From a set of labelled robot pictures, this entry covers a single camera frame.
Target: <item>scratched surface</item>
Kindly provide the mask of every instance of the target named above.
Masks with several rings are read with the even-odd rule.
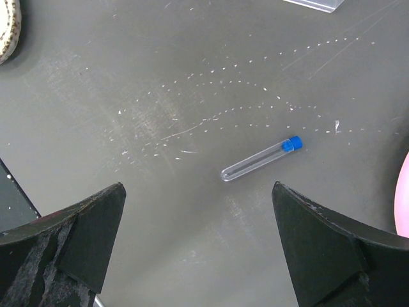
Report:
[[[394,231],[409,150],[409,2],[22,1],[0,156],[42,215],[128,191],[108,306],[295,306],[276,180]],[[220,171],[300,135],[303,150]]]

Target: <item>gray table surface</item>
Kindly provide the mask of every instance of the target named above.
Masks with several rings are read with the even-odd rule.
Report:
[[[394,231],[408,1],[333,14],[281,0],[22,7],[19,49],[0,67],[0,156],[42,215],[124,183],[106,305],[296,306],[276,180]],[[220,179],[294,134],[301,151]]]

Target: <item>pink bowl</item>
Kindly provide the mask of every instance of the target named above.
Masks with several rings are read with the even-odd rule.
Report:
[[[396,184],[395,225],[398,235],[409,238],[409,154],[402,165]]]

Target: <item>beige woven object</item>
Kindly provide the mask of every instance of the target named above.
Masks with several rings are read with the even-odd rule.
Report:
[[[19,0],[0,0],[0,64],[6,61],[15,50],[20,30]]]

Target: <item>white speck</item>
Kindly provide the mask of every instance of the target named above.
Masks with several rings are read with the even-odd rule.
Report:
[[[340,131],[338,131],[338,127],[339,127],[339,120],[335,121],[335,133],[340,133]]]

